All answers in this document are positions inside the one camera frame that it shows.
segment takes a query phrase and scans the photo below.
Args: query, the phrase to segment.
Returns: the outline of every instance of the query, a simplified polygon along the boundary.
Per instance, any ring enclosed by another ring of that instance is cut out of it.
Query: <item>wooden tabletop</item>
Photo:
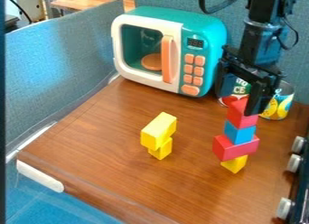
[[[178,118],[173,152],[156,160],[140,131],[162,111]],[[258,120],[260,146],[240,173],[211,150],[227,109],[213,95],[185,96],[117,79],[19,153],[19,160],[65,185],[65,191],[129,223],[281,223],[284,173],[309,107],[294,103],[283,121]]]
[[[116,0],[54,0],[51,5],[64,10],[82,11],[113,1]],[[124,0],[124,7],[126,12],[133,10],[135,8],[134,0]]]

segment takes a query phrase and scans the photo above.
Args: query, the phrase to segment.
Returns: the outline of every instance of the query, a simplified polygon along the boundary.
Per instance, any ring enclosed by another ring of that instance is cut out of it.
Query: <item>blue cube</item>
[[[255,133],[255,126],[237,129],[234,125],[230,123],[229,120],[225,122],[224,134],[234,145],[240,145],[252,141],[253,135]]]

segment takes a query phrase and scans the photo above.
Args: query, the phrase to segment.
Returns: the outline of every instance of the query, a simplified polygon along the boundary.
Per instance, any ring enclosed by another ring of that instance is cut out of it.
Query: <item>blue floor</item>
[[[57,193],[18,174],[14,162],[6,166],[6,223],[84,224],[120,221],[66,193]]]

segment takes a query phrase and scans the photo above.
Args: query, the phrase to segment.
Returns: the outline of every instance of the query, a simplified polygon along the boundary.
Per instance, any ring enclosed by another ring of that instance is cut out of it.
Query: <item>teal microwave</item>
[[[227,41],[218,18],[151,6],[117,17],[111,33],[120,75],[191,97],[211,88]]]

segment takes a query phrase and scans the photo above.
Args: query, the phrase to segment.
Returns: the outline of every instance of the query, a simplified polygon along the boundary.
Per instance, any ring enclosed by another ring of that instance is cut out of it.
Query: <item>toy block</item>
[[[243,155],[226,162],[221,162],[220,165],[226,168],[227,170],[230,170],[232,173],[238,173],[243,167],[245,167],[247,159],[248,156]]]
[[[169,137],[167,141],[158,148],[158,150],[153,151],[148,149],[148,153],[157,158],[158,160],[164,159],[168,154],[172,152],[173,139]]]
[[[234,125],[230,123],[229,120],[225,122],[224,134],[234,145],[240,145],[252,141],[255,132],[255,126],[237,129]]]
[[[232,102],[228,109],[227,119],[236,128],[245,128],[255,126],[258,121],[258,115],[246,117],[244,115],[248,100],[246,98]]]
[[[177,118],[162,112],[141,131],[141,145],[156,151],[176,131]]]
[[[243,155],[253,154],[258,149],[259,139],[254,135],[253,140],[241,145],[234,145],[227,136],[217,135],[213,138],[212,152],[222,161],[228,161]]]

